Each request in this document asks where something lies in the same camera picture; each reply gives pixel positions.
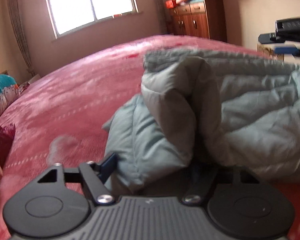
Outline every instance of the wooden cabinet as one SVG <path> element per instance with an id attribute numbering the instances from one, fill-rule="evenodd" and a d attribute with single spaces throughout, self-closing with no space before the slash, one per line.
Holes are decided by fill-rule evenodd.
<path id="1" fill-rule="evenodd" d="M 170 9 L 174 35 L 227 41 L 223 0 L 204 0 Z"/>

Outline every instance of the pink bedspread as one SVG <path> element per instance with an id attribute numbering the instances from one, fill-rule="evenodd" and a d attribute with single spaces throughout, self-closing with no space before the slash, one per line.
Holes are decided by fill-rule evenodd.
<path id="1" fill-rule="evenodd" d="M 154 36 L 115 46 L 71 63 L 37 81 L 0 117 L 16 135 L 0 183 L 0 240 L 9 238 L 2 219 L 5 202 L 53 163 L 75 167 L 103 157 L 101 126 L 140 92 L 143 55 L 176 46 L 256 54 L 234 45 L 181 36 Z M 300 186 L 280 185 L 297 209 L 291 240 L 300 239 Z"/>

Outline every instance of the curtain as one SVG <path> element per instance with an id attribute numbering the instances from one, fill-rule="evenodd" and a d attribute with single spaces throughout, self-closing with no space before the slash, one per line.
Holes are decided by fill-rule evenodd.
<path id="1" fill-rule="evenodd" d="M 9 12 L 13 32 L 17 39 L 19 49 L 28 67 L 28 72 L 34 77 L 35 73 L 32 68 L 31 58 L 28 50 L 28 44 L 26 41 L 26 36 L 24 34 L 22 20 L 21 20 L 20 0 L 6 0 L 6 2 L 8 6 L 8 12 Z"/>
<path id="2" fill-rule="evenodd" d="M 157 8 L 159 11 L 159 23 L 162 34 L 167 34 L 166 15 L 164 12 L 163 0 L 157 0 Z"/>

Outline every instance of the silver bolt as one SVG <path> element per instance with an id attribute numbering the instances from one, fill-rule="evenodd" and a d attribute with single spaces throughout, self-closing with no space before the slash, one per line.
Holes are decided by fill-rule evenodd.
<path id="1" fill-rule="evenodd" d="M 183 200 L 187 204 L 198 204 L 198 203 L 200 203 L 201 198 L 198 195 L 189 195 L 189 196 L 186 196 Z"/>
<path id="2" fill-rule="evenodd" d="M 113 198 L 111 195 L 100 195 L 100 196 L 97 198 L 97 201 L 98 201 L 100 204 L 109 204 L 109 203 L 111 203 L 113 200 L 114 200 L 114 198 Z"/>

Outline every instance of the gray blanket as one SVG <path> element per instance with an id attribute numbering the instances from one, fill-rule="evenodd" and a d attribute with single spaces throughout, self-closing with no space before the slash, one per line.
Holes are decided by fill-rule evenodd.
<path id="1" fill-rule="evenodd" d="M 142 96 L 105 125 L 106 152 L 120 156 L 109 188 L 133 193 L 194 155 L 263 179 L 300 172 L 300 65 L 172 49 L 148 53 L 144 68 Z"/>

